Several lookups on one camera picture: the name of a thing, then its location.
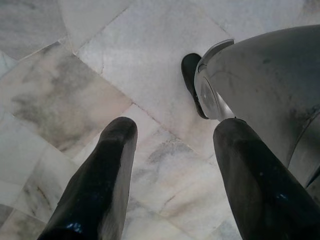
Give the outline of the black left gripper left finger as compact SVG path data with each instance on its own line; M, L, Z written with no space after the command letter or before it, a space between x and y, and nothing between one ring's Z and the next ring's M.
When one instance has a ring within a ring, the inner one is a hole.
M40 240L120 240L125 225L138 129L118 117L68 182Z

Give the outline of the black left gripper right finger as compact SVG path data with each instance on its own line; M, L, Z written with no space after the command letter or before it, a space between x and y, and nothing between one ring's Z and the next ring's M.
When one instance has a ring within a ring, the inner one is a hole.
M245 121L220 122L213 143L242 239L319 239L319 206Z

